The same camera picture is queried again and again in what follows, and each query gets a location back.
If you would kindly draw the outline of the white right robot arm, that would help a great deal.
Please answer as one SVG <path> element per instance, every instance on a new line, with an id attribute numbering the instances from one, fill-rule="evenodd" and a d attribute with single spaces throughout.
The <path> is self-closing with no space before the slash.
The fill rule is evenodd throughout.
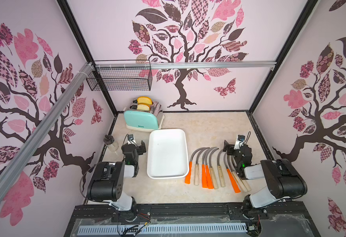
<path id="1" fill-rule="evenodd" d="M 265 187 L 245 196 L 242 212 L 246 217 L 278 201 L 297 199 L 307 193 L 306 182 L 287 159 L 262 160 L 252 165 L 252 149 L 240 140 L 236 144 L 224 141 L 223 152 L 226 155 L 225 163 L 240 189 L 250 192 L 249 180 L 264 179 L 266 182 Z"/>

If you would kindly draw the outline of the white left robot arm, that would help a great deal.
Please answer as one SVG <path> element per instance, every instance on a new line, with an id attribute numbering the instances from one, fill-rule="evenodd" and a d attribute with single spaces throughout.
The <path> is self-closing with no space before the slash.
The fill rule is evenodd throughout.
<path id="1" fill-rule="evenodd" d="M 139 172 L 139 156 L 146 153 L 144 141 L 122 145 L 124 160 L 101 162 L 94 168 L 89 182 L 86 199 L 92 202 L 108 203 L 117 211 L 131 211 L 136 214 L 136 201 L 123 192 L 125 178 L 135 178 Z"/>

